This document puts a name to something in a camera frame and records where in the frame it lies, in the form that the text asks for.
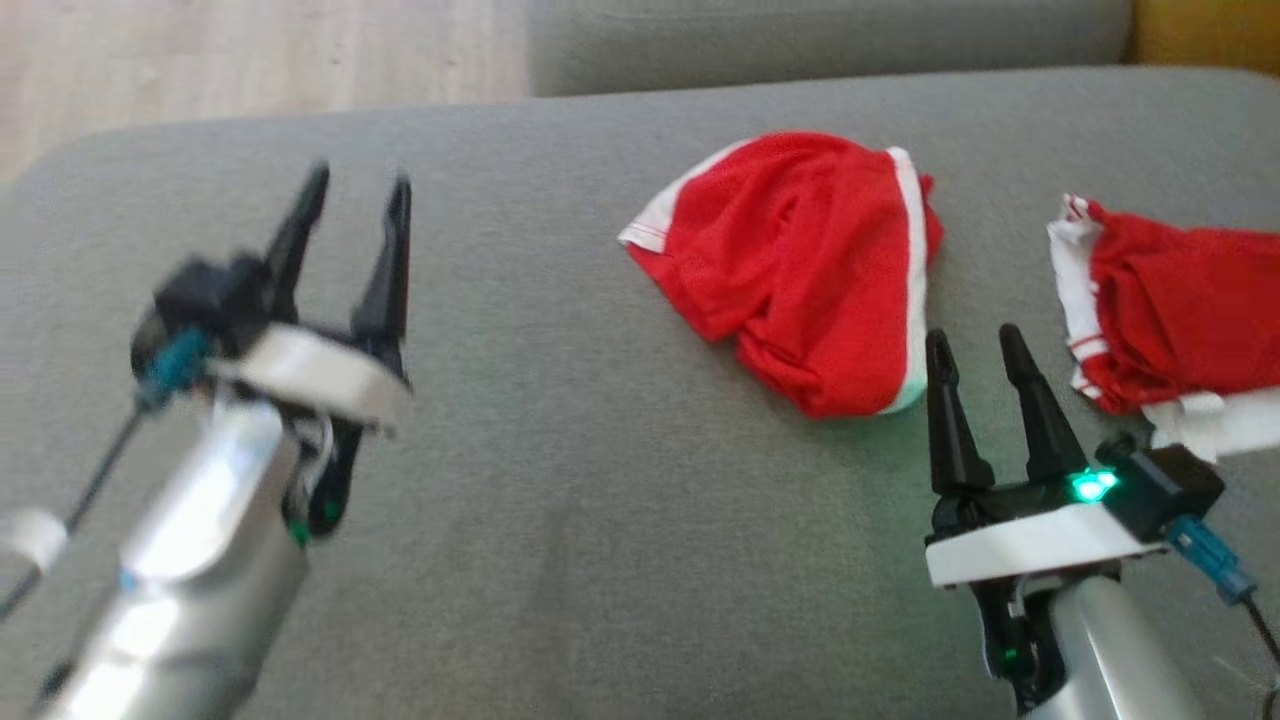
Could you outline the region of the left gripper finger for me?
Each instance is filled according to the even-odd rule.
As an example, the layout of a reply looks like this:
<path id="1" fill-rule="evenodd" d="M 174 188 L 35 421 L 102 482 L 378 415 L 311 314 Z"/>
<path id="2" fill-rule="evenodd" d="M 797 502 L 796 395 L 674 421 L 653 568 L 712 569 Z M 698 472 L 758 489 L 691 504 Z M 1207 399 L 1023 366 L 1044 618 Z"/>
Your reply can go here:
<path id="1" fill-rule="evenodd" d="M 364 296 L 351 314 L 358 338 L 399 343 L 406 334 L 410 292 L 412 184 L 398 176 L 383 213 L 383 246 Z"/>
<path id="2" fill-rule="evenodd" d="M 316 163 L 268 246 L 265 263 L 271 282 L 265 290 L 265 306 L 274 322 L 297 322 L 300 318 L 294 291 L 308 241 L 325 206 L 329 181 L 329 164 Z"/>

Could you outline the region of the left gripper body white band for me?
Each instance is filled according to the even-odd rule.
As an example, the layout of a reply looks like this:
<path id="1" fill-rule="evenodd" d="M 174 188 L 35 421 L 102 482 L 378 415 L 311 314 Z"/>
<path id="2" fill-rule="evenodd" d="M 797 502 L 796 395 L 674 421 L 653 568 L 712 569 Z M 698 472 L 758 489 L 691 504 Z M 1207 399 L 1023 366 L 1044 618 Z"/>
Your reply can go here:
<path id="1" fill-rule="evenodd" d="M 411 414 L 413 388 L 402 346 L 394 334 L 334 334 L 276 323 L 241 356 L 215 363 L 219 380 L 323 424 L 323 464 L 305 482 L 305 498 L 294 502 L 310 539 L 328 538 L 340 527 L 364 437 L 394 434 Z"/>

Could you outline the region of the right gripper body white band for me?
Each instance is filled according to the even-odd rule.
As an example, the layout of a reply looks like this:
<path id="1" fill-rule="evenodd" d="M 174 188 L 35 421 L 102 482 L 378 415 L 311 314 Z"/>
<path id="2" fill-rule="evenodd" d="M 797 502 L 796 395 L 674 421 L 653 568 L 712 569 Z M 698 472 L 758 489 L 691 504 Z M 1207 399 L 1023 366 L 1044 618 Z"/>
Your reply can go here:
<path id="1" fill-rule="evenodd" d="M 1018 712 L 1161 714 L 1166 660 L 1117 578 L 1161 548 L 1069 503 L 934 541 L 925 562 L 933 585 L 974 594 L 987 673 Z"/>

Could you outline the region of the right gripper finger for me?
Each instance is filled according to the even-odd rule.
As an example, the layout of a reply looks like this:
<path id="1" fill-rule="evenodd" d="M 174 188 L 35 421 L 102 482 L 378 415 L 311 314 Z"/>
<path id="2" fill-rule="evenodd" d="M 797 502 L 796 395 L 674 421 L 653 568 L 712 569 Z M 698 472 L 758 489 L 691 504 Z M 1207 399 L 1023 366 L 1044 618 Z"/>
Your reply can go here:
<path id="1" fill-rule="evenodd" d="M 1030 483 L 1064 483 L 1091 465 L 1018 325 L 998 329 L 1004 368 L 1019 397 Z"/>
<path id="2" fill-rule="evenodd" d="M 995 473 L 979 455 L 959 393 L 959 370 L 942 329 L 925 337 L 931 487 L 938 496 L 984 492 Z"/>

